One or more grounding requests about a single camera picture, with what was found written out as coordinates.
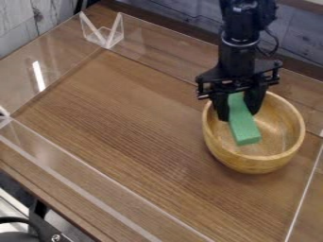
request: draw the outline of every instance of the metal screw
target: metal screw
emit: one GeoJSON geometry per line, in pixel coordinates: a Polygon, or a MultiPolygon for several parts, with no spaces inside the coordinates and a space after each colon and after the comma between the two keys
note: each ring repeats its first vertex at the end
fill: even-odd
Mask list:
{"type": "Polygon", "coordinates": [[[52,237],[52,242],[58,242],[58,240],[60,240],[60,235],[54,234],[52,237]]]}

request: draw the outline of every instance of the wooden bowl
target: wooden bowl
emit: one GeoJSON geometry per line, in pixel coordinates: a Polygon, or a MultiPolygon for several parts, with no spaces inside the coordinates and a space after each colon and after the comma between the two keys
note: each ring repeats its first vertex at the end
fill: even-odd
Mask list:
{"type": "Polygon", "coordinates": [[[295,107],[276,94],[266,92],[262,107],[254,115],[261,142],[238,147],[228,123],[218,121],[210,101],[202,111],[202,134],[212,154],[233,170],[264,174],[284,166],[305,137],[305,124],[295,107]]]}

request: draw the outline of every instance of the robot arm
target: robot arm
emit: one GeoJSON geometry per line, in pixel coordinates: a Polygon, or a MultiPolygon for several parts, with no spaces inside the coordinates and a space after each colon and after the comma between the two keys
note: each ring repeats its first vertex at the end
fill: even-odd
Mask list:
{"type": "Polygon", "coordinates": [[[228,121],[229,94],[244,92],[244,102],[254,114],[268,85],[278,83],[278,60],[257,60],[260,32],[276,19],[274,0],[220,0],[222,27],[217,66],[196,77],[197,98],[209,98],[218,119],[228,121]]]}

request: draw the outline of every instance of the green sponge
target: green sponge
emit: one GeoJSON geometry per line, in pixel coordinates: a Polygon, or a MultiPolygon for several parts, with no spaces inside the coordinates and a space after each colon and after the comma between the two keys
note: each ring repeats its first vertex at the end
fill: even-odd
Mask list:
{"type": "Polygon", "coordinates": [[[230,94],[228,96],[228,106],[228,123],[237,145],[244,146],[258,143],[261,134],[253,116],[245,107],[242,93],[230,94]]]}

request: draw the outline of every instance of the gray wall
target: gray wall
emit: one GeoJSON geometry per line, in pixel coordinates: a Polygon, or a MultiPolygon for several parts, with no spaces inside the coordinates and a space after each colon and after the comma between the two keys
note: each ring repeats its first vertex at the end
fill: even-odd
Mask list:
{"type": "Polygon", "coordinates": [[[0,1],[0,58],[73,15],[77,0],[0,1]]]}
{"type": "MultiPolygon", "coordinates": [[[[212,32],[218,32],[218,0],[118,0],[162,14],[212,32]]],[[[323,15],[280,5],[277,21],[269,26],[280,40],[278,52],[303,61],[323,65],[323,15]]],[[[261,46],[272,48],[264,34],[261,46]]]]}

